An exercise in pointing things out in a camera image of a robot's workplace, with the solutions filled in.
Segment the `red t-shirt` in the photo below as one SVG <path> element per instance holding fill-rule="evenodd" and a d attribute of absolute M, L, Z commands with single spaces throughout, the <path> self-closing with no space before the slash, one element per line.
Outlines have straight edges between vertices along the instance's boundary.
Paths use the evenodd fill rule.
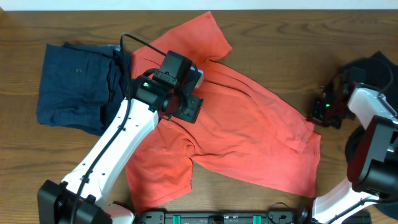
<path fill-rule="evenodd" d="M 203 99 L 196 122 L 161 121 L 125 166 L 136 211 L 189 193 L 194 163 L 252 184 L 315 195 L 320 135 L 273 92 L 221 64 L 231 49 L 212 13 L 206 12 L 133 53 L 133 77 L 158 67 L 169 50 L 204 73 L 195 90 Z"/>

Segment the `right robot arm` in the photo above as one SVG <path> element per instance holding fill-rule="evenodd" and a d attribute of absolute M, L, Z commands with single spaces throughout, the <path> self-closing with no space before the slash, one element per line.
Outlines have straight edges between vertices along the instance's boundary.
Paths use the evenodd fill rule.
<path fill-rule="evenodd" d="M 397 112 L 376 90 L 355 88 L 348 102 L 365 130 L 347 176 L 312 206 L 312 223 L 343 223 L 373 204 L 397 203 Z"/>

